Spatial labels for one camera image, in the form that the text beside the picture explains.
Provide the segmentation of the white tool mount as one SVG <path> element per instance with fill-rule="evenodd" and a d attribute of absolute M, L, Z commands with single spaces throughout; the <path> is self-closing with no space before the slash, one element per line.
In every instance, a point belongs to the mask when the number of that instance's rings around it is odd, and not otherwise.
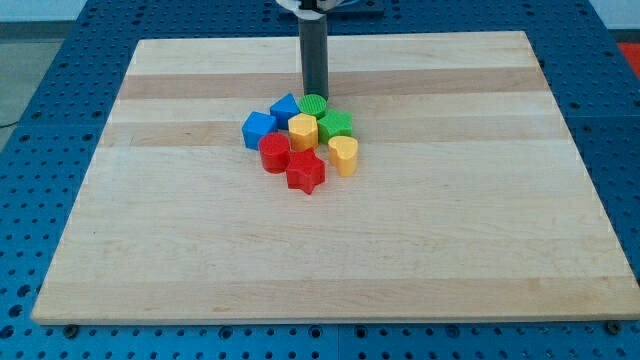
<path fill-rule="evenodd" d="M 319 20 L 344 2 L 345 0 L 276 0 L 281 8 L 301 20 Z"/>

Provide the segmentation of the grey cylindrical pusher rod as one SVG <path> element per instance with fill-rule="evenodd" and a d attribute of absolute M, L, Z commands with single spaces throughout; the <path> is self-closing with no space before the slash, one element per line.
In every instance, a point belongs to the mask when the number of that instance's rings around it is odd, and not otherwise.
<path fill-rule="evenodd" d="M 304 94 L 329 98 L 327 16 L 298 20 Z"/>

